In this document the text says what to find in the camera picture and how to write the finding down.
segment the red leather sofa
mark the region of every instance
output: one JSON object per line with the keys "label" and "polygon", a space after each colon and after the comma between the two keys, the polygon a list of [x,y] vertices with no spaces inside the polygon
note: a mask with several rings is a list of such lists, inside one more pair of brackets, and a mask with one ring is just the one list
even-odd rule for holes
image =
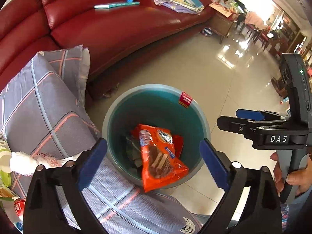
{"label": "red leather sofa", "polygon": [[[83,44],[91,57],[88,90],[97,98],[165,47],[198,33],[214,14],[211,0],[201,0],[200,15],[177,13],[153,0],[93,8],[118,1],[126,0],[12,0],[0,11],[0,90],[36,52]],[[138,57],[141,48],[146,51]]]}

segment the hand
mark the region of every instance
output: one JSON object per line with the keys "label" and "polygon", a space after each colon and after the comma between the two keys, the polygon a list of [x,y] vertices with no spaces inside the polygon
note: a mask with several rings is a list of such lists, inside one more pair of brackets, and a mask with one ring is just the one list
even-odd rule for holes
{"label": "hand", "polygon": [[[274,173],[274,181],[277,192],[280,196],[280,192],[284,189],[284,181],[282,179],[282,171],[280,169],[280,164],[278,162],[277,153],[273,153],[270,158],[273,161],[277,161],[273,173]],[[294,171],[288,174],[286,178],[286,182],[292,186],[299,185],[296,195],[306,192],[312,184],[312,161],[308,158],[307,168],[304,170]]]}

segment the teal bucket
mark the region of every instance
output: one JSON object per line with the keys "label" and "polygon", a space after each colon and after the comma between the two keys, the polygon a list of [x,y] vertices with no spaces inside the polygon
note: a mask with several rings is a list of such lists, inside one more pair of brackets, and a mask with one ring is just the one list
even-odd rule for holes
{"label": "teal bucket", "polygon": [[184,178],[163,188],[183,184],[193,177],[204,161],[199,154],[199,142],[210,139],[209,125],[199,105],[193,100],[189,108],[178,103],[182,91],[161,84],[146,84],[126,91],[110,106],[104,119],[102,136],[107,140],[107,156],[131,182],[142,185],[140,176],[128,170],[131,163],[126,154],[124,136],[139,123],[166,128],[184,138],[180,160],[189,168]]}

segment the teal book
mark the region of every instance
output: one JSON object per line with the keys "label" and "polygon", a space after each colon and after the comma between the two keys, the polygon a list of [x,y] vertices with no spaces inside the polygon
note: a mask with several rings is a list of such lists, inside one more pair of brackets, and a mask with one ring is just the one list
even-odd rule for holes
{"label": "teal book", "polygon": [[129,6],[129,5],[139,5],[140,2],[114,2],[114,3],[106,3],[100,5],[94,5],[95,9],[109,9],[120,6]]}

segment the plastic bag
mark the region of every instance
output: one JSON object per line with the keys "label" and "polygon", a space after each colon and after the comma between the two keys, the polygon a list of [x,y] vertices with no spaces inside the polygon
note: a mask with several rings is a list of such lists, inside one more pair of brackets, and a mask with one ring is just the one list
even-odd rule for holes
{"label": "plastic bag", "polygon": [[175,156],[169,130],[142,124],[139,128],[145,192],[176,182],[188,174],[188,167]]}

